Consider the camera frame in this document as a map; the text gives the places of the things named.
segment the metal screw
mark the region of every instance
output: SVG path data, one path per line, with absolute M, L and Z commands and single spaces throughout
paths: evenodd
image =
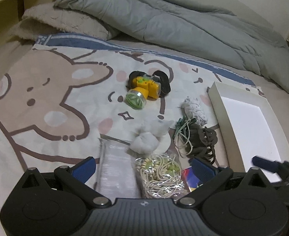
M 109 202 L 109 199 L 107 199 L 106 197 L 96 197 L 93 199 L 93 202 L 96 204 L 96 205 L 105 205 Z
M 191 205 L 195 204 L 196 201 L 193 198 L 184 197 L 184 198 L 181 198 L 179 200 L 179 202 L 182 203 L 185 206 L 191 206 Z

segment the plastic bag with beads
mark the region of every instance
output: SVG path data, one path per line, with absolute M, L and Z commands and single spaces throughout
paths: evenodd
M 143 198 L 172 198 L 177 201 L 188 194 L 176 158 L 174 154 L 152 154 L 135 160 Z

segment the yellow toy camera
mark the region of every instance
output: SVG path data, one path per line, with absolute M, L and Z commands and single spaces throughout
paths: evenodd
M 157 99 L 171 91 L 168 76 L 162 71 L 156 71 L 153 75 L 134 71 L 129 75 L 128 87 L 130 90 L 126 101 L 137 109 L 145 106 L 148 97 Z

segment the pillow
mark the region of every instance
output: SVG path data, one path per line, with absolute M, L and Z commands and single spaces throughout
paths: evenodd
M 30 40 L 36 40 L 40 34 L 59 32 L 86 34 L 101 40 L 110 40 L 120 33 L 91 15 L 55 8 L 54 3 L 40 4 L 27 9 L 22 21 L 12 29 L 14 35 Z

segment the blue border stripe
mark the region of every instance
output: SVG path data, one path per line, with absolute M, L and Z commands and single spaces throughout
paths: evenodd
M 61 33 L 61 34 L 53 34 L 53 35 L 48 35 L 48 36 L 39 36 L 36 43 L 40 45 L 46 45 L 46 46 L 66 46 L 66 47 L 75 47 L 75 48 L 85 48 L 85 49 L 91 49 L 91 50 L 110 50 L 110 51 L 125 50 L 125 51 L 138 51 L 138 52 L 144 52 L 144 53 L 152 53 L 155 55 L 167 57 L 170 59 L 175 59 L 184 63 L 188 63 L 194 66 L 207 69 L 209 71 L 212 71 L 214 74 L 221 75 L 225 78 L 237 81 L 239 83 L 255 86 L 253 81 L 251 81 L 250 79 L 240 76 L 237 73 L 234 73 L 227 69 L 210 65 L 202 61 L 196 61 L 193 59 L 187 59 L 187 58 L 183 58 L 180 56 L 159 53 L 156 51 L 124 47 L 124 46 L 112 44 L 110 42 L 103 41 L 94 37 L 90 37 L 84 34 Z

